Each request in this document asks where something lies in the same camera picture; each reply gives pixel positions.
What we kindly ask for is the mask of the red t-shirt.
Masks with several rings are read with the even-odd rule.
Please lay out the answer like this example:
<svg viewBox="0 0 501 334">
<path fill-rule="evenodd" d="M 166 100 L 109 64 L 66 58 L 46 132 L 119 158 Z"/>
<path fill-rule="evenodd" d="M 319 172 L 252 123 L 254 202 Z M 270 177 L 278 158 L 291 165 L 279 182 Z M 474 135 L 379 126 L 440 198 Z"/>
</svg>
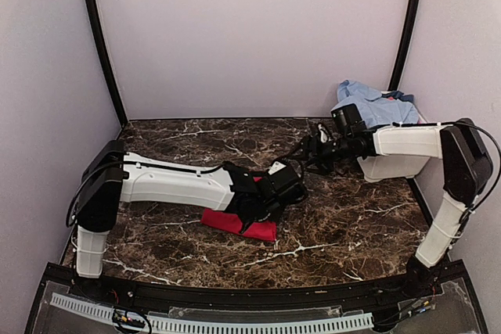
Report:
<svg viewBox="0 0 501 334">
<path fill-rule="evenodd" d="M 238 192 L 224 210 L 206 208 L 200 223 L 211 228 L 265 242 L 276 241 L 276 222 L 260 193 Z"/>
</svg>

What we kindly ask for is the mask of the light blue shirt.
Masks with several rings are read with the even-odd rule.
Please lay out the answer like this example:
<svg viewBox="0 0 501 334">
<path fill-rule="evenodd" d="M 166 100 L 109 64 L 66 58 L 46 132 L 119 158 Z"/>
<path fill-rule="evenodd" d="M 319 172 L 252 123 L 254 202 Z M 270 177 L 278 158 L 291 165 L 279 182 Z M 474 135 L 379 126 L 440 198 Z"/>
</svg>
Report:
<svg viewBox="0 0 501 334">
<path fill-rule="evenodd" d="M 346 80 L 338 85 L 338 102 L 333 109 L 354 103 L 367 127 L 420 122 L 414 103 L 386 99 L 382 97 L 383 93 L 359 81 Z"/>
</svg>

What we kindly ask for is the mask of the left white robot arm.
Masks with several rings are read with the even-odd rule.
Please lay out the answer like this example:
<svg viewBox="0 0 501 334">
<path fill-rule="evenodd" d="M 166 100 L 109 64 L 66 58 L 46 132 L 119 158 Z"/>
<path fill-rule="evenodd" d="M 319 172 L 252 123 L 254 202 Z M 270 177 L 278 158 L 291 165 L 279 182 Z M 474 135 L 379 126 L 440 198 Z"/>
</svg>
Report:
<svg viewBox="0 0 501 334">
<path fill-rule="evenodd" d="M 266 171 L 231 162 L 217 167 L 168 163 L 129 153 L 118 140 L 108 142 L 83 173 L 66 216 L 66 225 L 77 228 L 80 287 L 94 300 L 110 294 L 110 281 L 101 275 L 103 255 L 120 203 L 173 203 L 234 214 L 241 223 L 238 232 L 245 234 L 283 207 L 283 175 L 292 171 L 282 161 Z"/>
</svg>

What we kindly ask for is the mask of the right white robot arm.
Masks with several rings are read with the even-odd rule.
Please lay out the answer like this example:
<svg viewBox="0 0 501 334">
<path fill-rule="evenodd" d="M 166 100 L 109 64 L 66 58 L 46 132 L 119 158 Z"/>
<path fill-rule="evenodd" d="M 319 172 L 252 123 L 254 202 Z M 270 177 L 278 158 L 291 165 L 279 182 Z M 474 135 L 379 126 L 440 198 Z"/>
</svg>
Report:
<svg viewBox="0 0 501 334">
<path fill-rule="evenodd" d="M 443 260 L 461 239 L 470 216 L 500 180 L 485 146 L 491 135 L 469 118 L 430 124 L 392 124 L 367 128 L 362 121 L 341 124 L 332 137 L 320 127 L 299 143 L 299 158 L 320 174 L 341 160 L 357 160 L 367 181 L 430 178 L 435 191 L 432 220 L 409 258 L 399 290 L 415 298 L 430 288 Z"/>
</svg>

